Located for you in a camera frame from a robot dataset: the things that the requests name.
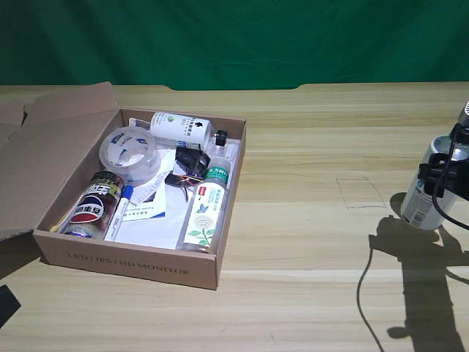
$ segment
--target open cardboard box lid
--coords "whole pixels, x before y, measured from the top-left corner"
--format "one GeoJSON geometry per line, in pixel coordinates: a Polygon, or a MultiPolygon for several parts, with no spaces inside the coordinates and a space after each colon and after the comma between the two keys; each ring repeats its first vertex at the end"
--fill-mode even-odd
{"type": "Polygon", "coordinates": [[[0,107],[0,241],[39,226],[118,112],[109,82],[39,97],[22,127],[21,102],[0,107]]]}
{"type": "Polygon", "coordinates": [[[13,137],[23,123],[24,103],[13,100],[0,106],[0,149],[13,137]]]}

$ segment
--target tape roll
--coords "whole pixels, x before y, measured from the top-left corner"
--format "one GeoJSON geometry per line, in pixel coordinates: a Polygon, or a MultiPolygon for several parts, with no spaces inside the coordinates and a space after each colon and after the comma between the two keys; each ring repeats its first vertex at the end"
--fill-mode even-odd
{"type": "Polygon", "coordinates": [[[160,168],[155,137],[141,127],[119,128],[109,134],[101,144],[100,160],[134,187],[151,180],[160,168]]]}

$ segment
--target white marker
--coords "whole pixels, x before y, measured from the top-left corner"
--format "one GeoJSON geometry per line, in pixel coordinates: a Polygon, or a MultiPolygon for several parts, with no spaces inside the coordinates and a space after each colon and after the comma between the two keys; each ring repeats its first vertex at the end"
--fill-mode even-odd
{"type": "Polygon", "coordinates": [[[125,211],[127,210],[127,206],[129,205],[130,198],[132,197],[133,187],[132,186],[125,186],[124,191],[122,191],[122,197],[117,205],[117,209],[112,216],[111,223],[109,224],[108,230],[106,231],[106,235],[104,236],[104,241],[115,241],[117,231],[119,231],[120,224],[122,223],[122,219],[124,218],[125,211]]]}

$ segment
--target green backdrop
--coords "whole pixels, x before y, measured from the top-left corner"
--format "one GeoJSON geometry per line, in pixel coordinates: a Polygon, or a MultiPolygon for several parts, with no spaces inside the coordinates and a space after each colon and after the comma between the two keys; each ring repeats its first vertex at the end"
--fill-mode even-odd
{"type": "Polygon", "coordinates": [[[469,81],[468,0],[2,0],[0,84],[469,81]]]}

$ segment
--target wood grain surface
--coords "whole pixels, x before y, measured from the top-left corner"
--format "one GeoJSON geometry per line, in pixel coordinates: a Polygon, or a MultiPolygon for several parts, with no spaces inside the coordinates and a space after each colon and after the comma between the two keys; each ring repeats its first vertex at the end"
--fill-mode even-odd
{"type": "MultiPolygon", "coordinates": [[[[69,88],[3,86],[0,103],[69,88]]],[[[22,307],[0,351],[378,351],[355,299],[369,235],[379,248],[361,306],[385,351],[469,345],[469,286],[445,276],[458,260],[448,269],[469,277],[469,233],[415,231],[395,211],[468,82],[115,91],[122,106],[247,119],[219,289],[53,267],[14,238],[0,243],[0,283],[22,307]]],[[[451,215],[469,223],[468,209],[460,200],[451,215]]]]}

